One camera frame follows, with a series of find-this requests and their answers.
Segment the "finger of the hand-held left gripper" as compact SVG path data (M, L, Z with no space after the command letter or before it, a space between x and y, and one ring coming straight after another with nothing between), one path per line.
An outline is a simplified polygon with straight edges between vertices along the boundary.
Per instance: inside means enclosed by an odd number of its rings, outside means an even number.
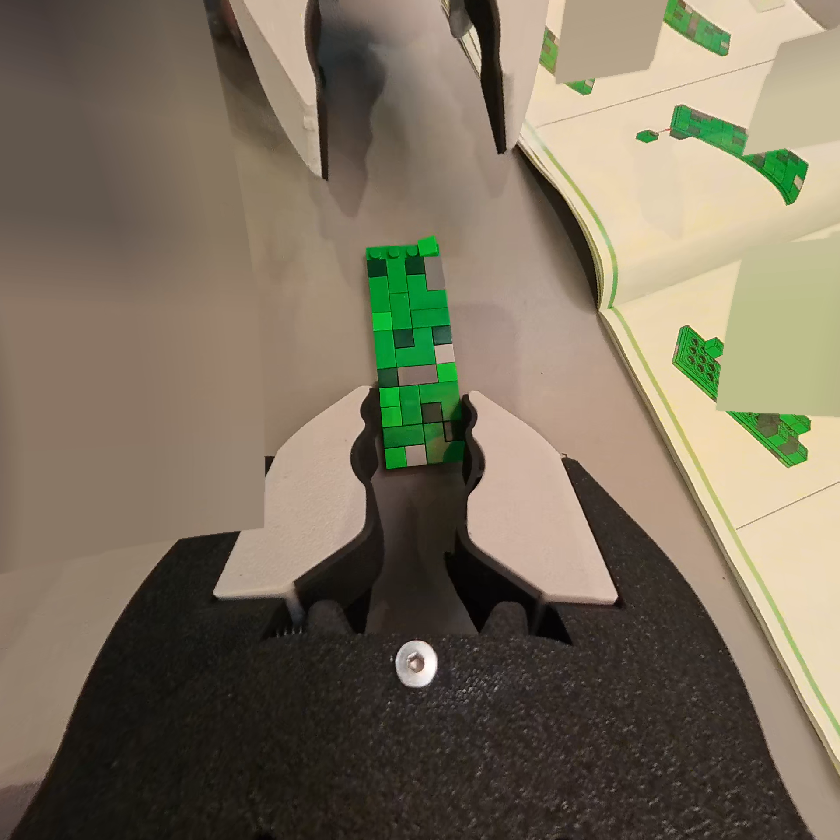
M518 142L539 68L548 1L449 1L448 26L479 41L479 80L496 150Z
M232 1L231 7L281 128L309 170L327 180L319 2Z

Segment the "grey desk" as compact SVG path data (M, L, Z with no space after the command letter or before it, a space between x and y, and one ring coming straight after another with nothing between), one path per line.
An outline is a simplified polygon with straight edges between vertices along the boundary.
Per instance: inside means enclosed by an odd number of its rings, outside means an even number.
M577 459L674 562L729 647L773 760L817 838L838 776L598 316L590 252L520 152L496 153L480 84L436 2L322 2L329 179L314 178L245 53L214 44L259 293L266 454L374 363L364 248L435 235L458 379ZM443 566L453 467L374 477L385 567L368 632L474 627ZM2 576L2 838L45 775L117 617L168 542Z

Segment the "green brick plate assembly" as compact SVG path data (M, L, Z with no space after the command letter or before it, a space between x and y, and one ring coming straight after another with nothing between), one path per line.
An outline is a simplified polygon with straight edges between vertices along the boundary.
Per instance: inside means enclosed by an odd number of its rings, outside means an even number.
M369 247L365 267L385 467L457 463L466 421L438 240Z

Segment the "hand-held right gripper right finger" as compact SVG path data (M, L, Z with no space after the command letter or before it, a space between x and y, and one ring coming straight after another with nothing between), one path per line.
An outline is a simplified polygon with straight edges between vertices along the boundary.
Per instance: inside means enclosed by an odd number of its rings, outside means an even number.
M465 508L451 581L476 629L490 629L503 603L516 605L526 634L565 634L565 606L620 606L561 453L479 391L463 407Z

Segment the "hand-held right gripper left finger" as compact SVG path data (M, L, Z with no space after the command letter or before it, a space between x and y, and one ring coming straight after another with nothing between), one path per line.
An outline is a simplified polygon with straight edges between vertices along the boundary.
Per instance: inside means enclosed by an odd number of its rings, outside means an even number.
M383 566L372 486L379 416L379 389L360 386L277 450L266 473L264 525L238 535L217 599L281 598L297 625L313 604L333 601L364 632Z

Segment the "open instruction booklet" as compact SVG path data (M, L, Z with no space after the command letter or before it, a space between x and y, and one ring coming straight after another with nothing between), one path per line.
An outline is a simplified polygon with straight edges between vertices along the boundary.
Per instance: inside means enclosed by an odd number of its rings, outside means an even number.
M655 58L558 83L550 2L519 143L591 247L597 307L838 764L838 418L715 407L741 252L838 233L838 151L745 155L797 2L667 2Z

